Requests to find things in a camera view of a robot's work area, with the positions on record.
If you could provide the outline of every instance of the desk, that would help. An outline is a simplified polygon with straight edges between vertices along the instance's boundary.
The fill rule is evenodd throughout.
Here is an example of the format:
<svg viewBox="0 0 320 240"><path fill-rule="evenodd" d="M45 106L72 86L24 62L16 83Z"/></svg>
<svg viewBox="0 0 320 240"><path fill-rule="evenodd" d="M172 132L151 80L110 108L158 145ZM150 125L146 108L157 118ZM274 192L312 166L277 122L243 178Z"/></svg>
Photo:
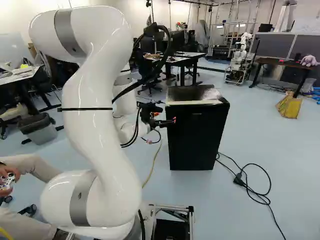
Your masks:
<svg viewBox="0 0 320 240"><path fill-rule="evenodd" d="M171 77L171 66L180 67L180 85L185 85L185 66L193 65L192 85L199 85L202 82L197 82L197 68L199 58L202 58L206 53L202 52L184 52L182 55L175 55L174 61L170 61L169 58L165 63L165 79ZM146 58L148 60L159 61L160 59Z"/></svg>
<svg viewBox="0 0 320 240"><path fill-rule="evenodd" d="M22 102L26 105L28 108L28 112L30 115L36 115L39 112L45 112L50 109L54 109L57 107L60 107L61 104L58 105L51 105L50 101L48 100L46 94L39 92L40 97L47 105L46 108L41 109L40 111L36 108L33 101L31 100L28 89L27 89L27 82L28 80L32 81L32 78L37 74L40 66L34 67L34 71L24 72L18 75L11 75L7 77L0 78L0 86L6 85L6 84L15 84L17 86L18 94L22 98Z"/></svg>
<svg viewBox="0 0 320 240"><path fill-rule="evenodd" d="M36 115L39 113L39 111L34 105L33 101L30 99L28 89L26 86L26 81L24 80L32 79L32 77L37 73L38 69L39 67L37 66L34 68L34 71L0 78L0 86L12 83L16 85L17 92L20 95L22 102L28 108L28 113L30 115Z"/></svg>
<svg viewBox="0 0 320 240"><path fill-rule="evenodd" d="M253 82L252 84L249 86L249 88L253 88L255 87L259 82L257 81L258 80L258 76L259 76L259 73L260 73L260 70L261 70L261 67L264 65L264 64L270 64L270 65L280 65L280 66L285 66L285 67L290 67L290 68L297 68L297 69L301 69L303 71L303 77L302 77L302 80L301 82L299 83L298 85L298 88L295 90L294 94L293 94L293 97L294 98L297 98L297 96L299 95L300 93L300 90L301 88L303 87L308 75L309 75L309 72L310 70L313 70L314 67L310 66L302 66L301 64L294 64L292 62L281 62L279 61L279 59L277 58L258 58L257 60L255 60L256 63L258 63L258 67L257 67L257 70L255 72L255 75L254 75L254 79L253 79Z"/></svg>
<svg viewBox="0 0 320 240"><path fill-rule="evenodd" d="M205 57L207 54L204 52L188 52L188 51L182 51L182 52L175 52L174 56L177 57L184 57L184 58L202 58Z"/></svg>

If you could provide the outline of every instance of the game controller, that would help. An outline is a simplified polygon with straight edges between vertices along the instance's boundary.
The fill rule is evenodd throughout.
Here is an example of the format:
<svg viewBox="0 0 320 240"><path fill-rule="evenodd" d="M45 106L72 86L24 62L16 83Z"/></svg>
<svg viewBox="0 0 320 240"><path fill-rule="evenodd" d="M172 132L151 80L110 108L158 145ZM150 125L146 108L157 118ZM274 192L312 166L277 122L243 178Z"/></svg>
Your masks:
<svg viewBox="0 0 320 240"><path fill-rule="evenodd" d="M3 183L0 184L0 190L11 189L13 187L15 179L16 177L12 172L8 172L8 177L1 176L0 180L3 181Z"/></svg>

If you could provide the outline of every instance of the beige pants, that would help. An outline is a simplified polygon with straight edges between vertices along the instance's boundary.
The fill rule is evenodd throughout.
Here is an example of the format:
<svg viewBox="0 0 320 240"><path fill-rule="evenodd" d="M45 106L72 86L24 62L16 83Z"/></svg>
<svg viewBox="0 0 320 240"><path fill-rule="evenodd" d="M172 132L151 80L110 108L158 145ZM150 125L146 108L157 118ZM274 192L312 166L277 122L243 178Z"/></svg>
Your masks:
<svg viewBox="0 0 320 240"><path fill-rule="evenodd" d="M61 173L34 154L0 157L0 162L17 168L22 175L32 174L45 183ZM57 231L57 228L50 224L22 216L6 207L0 207L0 227L14 240L52 240Z"/></svg>

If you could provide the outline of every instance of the person's hand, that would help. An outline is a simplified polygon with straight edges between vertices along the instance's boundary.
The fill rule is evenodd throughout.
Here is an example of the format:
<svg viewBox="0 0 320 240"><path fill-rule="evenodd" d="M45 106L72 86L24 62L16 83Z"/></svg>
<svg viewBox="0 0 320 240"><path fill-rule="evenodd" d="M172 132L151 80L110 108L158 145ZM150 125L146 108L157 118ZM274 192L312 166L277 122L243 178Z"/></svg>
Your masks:
<svg viewBox="0 0 320 240"><path fill-rule="evenodd" d="M0 177L8 177L8 173L13 173L15 177L15 182L17 182L20 179L20 172L15 167L11 166L0 166ZM12 192L12 188L7 190L0 190L0 197L6 197Z"/></svg>

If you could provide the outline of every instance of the person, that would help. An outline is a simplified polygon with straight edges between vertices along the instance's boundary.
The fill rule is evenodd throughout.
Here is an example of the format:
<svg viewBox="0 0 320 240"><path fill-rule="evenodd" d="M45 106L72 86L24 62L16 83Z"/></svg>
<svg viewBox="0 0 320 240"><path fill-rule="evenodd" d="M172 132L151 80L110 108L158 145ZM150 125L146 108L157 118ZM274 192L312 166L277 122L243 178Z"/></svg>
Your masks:
<svg viewBox="0 0 320 240"><path fill-rule="evenodd" d="M35 154L0 157L0 177L14 173L16 182L21 175L32 174L37 179L48 183L61 173ZM0 190L0 198L12 193L13 189ZM4 229L14 240L62 240L67 232L55 226L0 207L0 228Z"/></svg>

